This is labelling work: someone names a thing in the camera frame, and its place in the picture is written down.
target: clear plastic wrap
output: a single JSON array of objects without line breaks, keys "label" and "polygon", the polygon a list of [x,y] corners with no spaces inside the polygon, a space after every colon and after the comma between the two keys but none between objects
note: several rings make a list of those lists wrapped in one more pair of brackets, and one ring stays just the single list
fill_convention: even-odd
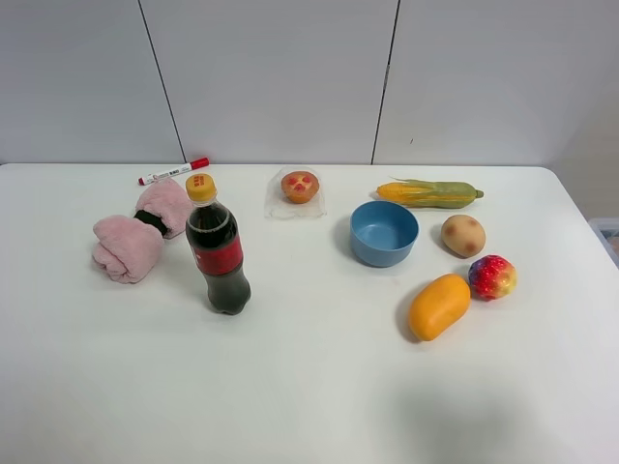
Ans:
[{"label": "clear plastic wrap", "polygon": [[271,219],[320,218],[327,214],[322,186],[316,195],[307,203],[291,202],[281,190],[281,179],[295,171],[308,171],[321,183],[320,176],[306,166],[286,166],[278,172],[267,185],[264,201],[264,216]]}]

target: red marker cap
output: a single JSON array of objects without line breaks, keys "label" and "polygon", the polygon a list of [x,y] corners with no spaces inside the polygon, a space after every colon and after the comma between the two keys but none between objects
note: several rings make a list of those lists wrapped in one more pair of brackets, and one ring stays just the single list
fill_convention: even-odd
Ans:
[{"label": "red marker cap", "polygon": [[209,159],[208,158],[197,159],[195,161],[190,162],[190,164],[192,165],[192,170],[199,169],[200,167],[208,166]]}]

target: toy vegetable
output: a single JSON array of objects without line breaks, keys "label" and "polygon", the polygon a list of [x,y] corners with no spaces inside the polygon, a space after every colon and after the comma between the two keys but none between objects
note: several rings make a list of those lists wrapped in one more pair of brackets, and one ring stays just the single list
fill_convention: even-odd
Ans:
[{"label": "toy vegetable", "polygon": [[463,208],[484,193],[465,182],[397,179],[376,189],[378,196],[407,208]]},{"label": "toy vegetable", "polygon": [[459,275],[443,275],[413,300],[408,327],[420,340],[434,340],[464,315],[470,303],[466,281]]},{"label": "toy vegetable", "polygon": [[455,215],[443,222],[441,239],[448,249],[463,258],[479,253],[486,244],[486,231],[473,217]]}]

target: bottle cap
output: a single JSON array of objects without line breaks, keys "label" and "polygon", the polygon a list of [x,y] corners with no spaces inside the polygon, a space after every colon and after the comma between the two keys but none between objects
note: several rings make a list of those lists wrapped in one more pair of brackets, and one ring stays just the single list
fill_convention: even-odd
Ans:
[{"label": "bottle cap", "polygon": [[185,182],[191,201],[209,201],[217,195],[213,178],[208,174],[195,174]]}]

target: red label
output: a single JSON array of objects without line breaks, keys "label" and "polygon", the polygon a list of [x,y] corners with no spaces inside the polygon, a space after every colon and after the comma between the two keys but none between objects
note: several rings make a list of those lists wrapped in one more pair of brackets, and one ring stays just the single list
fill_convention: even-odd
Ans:
[{"label": "red label", "polygon": [[221,276],[236,268],[243,261],[241,239],[237,235],[228,245],[218,249],[193,248],[197,268],[209,276]]}]

